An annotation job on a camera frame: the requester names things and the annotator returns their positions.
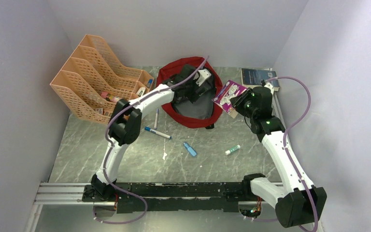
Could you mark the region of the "dark blue book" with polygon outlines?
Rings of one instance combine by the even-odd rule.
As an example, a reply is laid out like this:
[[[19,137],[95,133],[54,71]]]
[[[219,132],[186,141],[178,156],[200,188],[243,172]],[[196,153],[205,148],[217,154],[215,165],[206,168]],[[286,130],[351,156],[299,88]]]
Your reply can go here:
[[[276,71],[271,69],[241,68],[242,85],[245,87],[260,86],[262,81],[276,77]]]

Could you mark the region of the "red student backpack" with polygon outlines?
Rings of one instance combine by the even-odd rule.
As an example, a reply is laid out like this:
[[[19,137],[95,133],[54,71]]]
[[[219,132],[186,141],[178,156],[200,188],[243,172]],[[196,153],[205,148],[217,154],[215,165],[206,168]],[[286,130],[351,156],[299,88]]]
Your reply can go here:
[[[167,64],[158,71],[156,85],[158,86],[163,83],[163,81],[170,79],[173,75],[179,74],[184,65],[189,64],[196,68],[203,60],[204,58],[202,57],[188,57]],[[212,101],[222,89],[223,83],[219,75],[208,62],[205,63],[204,68],[208,69],[213,75],[211,79],[214,84],[213,90],[204,93],[195,103],[185,100],[180,103],[170,102],[161,106],[172,119],[191,129],[212,129],[223,112],[221,107]]]

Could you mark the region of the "purple paperback book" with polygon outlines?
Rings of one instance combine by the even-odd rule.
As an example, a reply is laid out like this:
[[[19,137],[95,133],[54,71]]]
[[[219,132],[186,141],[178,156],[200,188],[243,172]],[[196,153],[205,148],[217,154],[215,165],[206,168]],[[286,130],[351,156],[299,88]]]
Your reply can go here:
[[[238,112],[233,108],[230,99],[238,97],[247,90],[241,84],[238,84],[232,80],[228,80],[225,85],[221,88],[220,92],[212,99],[212,101],[218,105],[223,111],[229,116],[235,118]]]

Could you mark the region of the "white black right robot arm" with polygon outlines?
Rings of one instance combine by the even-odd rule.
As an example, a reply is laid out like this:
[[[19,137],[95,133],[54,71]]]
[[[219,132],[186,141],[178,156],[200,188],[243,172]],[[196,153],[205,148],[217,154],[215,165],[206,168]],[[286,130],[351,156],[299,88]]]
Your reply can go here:
[[[232,107],[250,120],[250,130],[270,154],[282,181],[279,187],[262,174],[245,178],[242,196],[253,200],[256,196],[275,209],[279,223],[285,227],[313,223],[317,229],[327,193],[316,187],[300,166],[287,141],[286,129],[272,113],[273,94],[267,87],[248,88],[230,99]]]

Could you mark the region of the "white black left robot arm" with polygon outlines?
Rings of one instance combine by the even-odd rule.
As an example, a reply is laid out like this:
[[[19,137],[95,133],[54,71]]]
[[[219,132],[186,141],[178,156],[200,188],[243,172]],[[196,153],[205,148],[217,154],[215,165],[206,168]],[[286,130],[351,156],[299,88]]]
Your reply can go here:
[[[112,112],[105,138],[108,147],[101,167],[92,176],[91,186],[96,197],[110,200],[121,160],[128,146],[140,135],[141,121],[160,106],[187,99],[195,102],[214,87],[214,75],[206,67],[184,65],[179,74],[164,80],[154,90],[136,100],[120,99]]]

